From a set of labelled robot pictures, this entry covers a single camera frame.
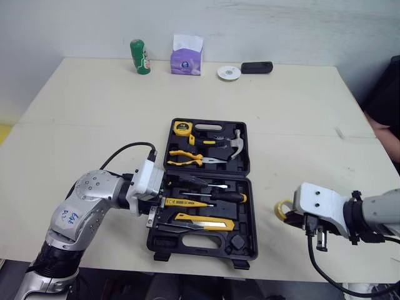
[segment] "handwritten label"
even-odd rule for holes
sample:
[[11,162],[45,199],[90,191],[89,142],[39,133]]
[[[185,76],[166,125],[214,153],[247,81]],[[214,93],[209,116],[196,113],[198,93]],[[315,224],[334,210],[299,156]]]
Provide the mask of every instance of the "handwritten label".
[[71,206],[65,206],[56,219],[56,225],[62,229],[70,229],[79,222],[81,212]]

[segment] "tool case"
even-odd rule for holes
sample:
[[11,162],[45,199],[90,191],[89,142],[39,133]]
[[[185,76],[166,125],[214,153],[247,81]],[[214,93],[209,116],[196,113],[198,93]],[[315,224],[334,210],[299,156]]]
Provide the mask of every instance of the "tool case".
[[[192,124],[191,128],[185,127],[189,132],[185,136],[175,133],[176,124]],[[235,140],[240,130],[240,138],[243,140],[242,151],[234,158],[231,156],[237,151],[237,147],[229,146],[230,140]],[[189,139],[195,138],[192,144]],[[202,141],[212,140],[214,145],[203,144]],[[185,163],[191,158],[183,155],[170,155],[170,151],[185,151],[191,154],[202,154],[205,158],[214,158],[226,163],[201,163],[193,162],[177,166],[174,163]],[[256,222],[254,217],[254,201],[251,182],[246,177],[250,172],[250,160],[248,152],[248,136],[246,124],[231,121],[209,121],[199,119],[177,118],[172,120],[169,130],[166,153],[164,157],[166,172],[162,180],[160,194],[165,198],[190,199],[206,203],[205,207],[181,207],[160,205],[157,211],[153,211],[153,222],[147,237],[147,247],[154,251],[154,260],[168,261],[171,253],[193,254],[228,258],[235,269],[249,269],[248,261],[256,259],[258,255]],[[195,176],[202,180],[202,184],[193,184],[182,181],[182,178]],[[235,192],[246,195],[245,202],[229,202],[209,196],[188,196],[183,193],[213,194]],[[171,224],[177,223],[178,214],[202,217],[214,217],[216,220],[223,218],[232,220],[232,230],[190,230]],[[217,248],[193,247],[184,244],[184,236],[195,234],[207,236],[216,242]]]

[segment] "green bottle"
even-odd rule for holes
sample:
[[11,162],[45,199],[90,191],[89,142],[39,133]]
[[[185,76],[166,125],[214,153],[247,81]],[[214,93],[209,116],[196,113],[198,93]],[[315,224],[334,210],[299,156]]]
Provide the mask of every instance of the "green bottle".
[[131,53],[137,73],[145,75],[150,73],[150,60],[144,42],[141,39],[131,41]]

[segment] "screwdriver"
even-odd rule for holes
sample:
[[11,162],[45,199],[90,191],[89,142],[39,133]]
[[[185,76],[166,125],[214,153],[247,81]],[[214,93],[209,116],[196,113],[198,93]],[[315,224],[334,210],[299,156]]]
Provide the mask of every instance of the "screwdriver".
[[206,188],[208,186],[214,186],[216,188],[221,188],[221,189],[228,188],[228,186],[226,184],[209,184],[207,181],[202,180],[193,175],[179,174],[178,176],[179,176],[179,181],[182,181],[184,183],[191,183],[196,186],[199,186],[200,188]]
[[161,207],[163,206],[181,206],[183,208],[206,208],[207,206],[214,206],[214,205],[188,199],[167,197],[162,199]]
[[228,202],[235,203],[245,203],[248,200],[248,197],[245,194],[238,192],[212,192],[211,194],[197,194],[195,192],[183,192],[184,195],[190,196],[206,196],[210,197],[213,200],[223,200]]

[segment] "wall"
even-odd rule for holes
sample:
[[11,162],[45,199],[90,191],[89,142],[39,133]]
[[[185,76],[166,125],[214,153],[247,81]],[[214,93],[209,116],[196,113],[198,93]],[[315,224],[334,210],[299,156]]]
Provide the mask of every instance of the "wall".
[[205,37],[206,61],[335,65],[360,101],[400,52],[397,0],[2,0],[0,123],[14,123],[64,56],[129,58],[143,38]]

